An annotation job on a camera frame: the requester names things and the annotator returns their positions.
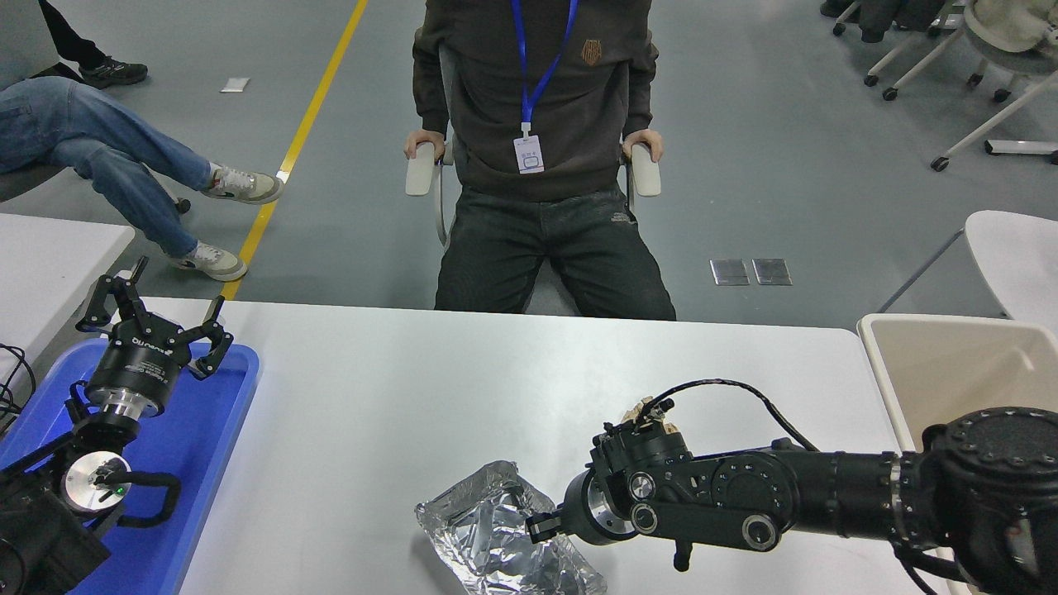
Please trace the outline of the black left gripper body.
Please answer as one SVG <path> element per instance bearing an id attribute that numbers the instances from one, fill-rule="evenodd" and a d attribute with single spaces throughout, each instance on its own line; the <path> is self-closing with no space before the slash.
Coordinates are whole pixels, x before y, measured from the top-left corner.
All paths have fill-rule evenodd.
<path id="1" fill-rule="evenodd" d="M 167 319 L 148 321 L 147 333 L 135 320 L 120 321 L 110 335 L 86 387 L 91 403 L 102 405 L 103 399 L 122 389 L 147 400 L 151 407 L 166 407 L 174 395 L 180 369 L 188 365 L 188 343 L 178 343 L 175 336 L 183 327 Z"/>

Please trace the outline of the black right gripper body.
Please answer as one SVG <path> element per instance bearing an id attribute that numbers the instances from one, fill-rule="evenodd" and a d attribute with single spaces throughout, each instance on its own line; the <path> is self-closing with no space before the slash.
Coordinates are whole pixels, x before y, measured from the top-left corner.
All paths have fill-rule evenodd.
<path id="1" fill-rule="evenodd" d="M 572 479 L 562 503 L 562 531 L 589 545 L 615 545 L 616 524 L 596 471 L 587 469 Z"/>

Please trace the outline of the person's right hand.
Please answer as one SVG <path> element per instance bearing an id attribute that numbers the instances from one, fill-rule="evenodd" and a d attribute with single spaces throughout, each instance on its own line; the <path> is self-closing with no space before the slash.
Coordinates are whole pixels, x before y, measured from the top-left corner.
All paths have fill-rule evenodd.
<path id="1" fill-rule="evenodd" d="M 424 145 L 427 145 L 431 147 L 431 150 L 433 150 L 433 152 L 431 152 L 431 155 L 433 155 L 433 161 L 437 162 L 439 159 L 443 159 L 443 155 L 446 154 L 445 133 L 426 131 L 426 129 L 418 129 L 418 131 L 409 132 L 403 148 L 405 158 L 416 158 L 419 148 Z"/>

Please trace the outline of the person's left hand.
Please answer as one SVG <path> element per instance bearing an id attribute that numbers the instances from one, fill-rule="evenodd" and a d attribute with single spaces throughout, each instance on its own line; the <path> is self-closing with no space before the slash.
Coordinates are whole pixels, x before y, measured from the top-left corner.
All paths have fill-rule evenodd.
<path id="1" fill-rule="evenodd" d="M 658 163 L 665 152 L 664 137 L 657 131 L 652 131 L 650 128 L 624 136 L 621 147 L 625 157 L 631 158 L 632 147 L 636 145 L 645 145 L 647 147 L 651 155 L 651 162 L 653 163 Z"/>

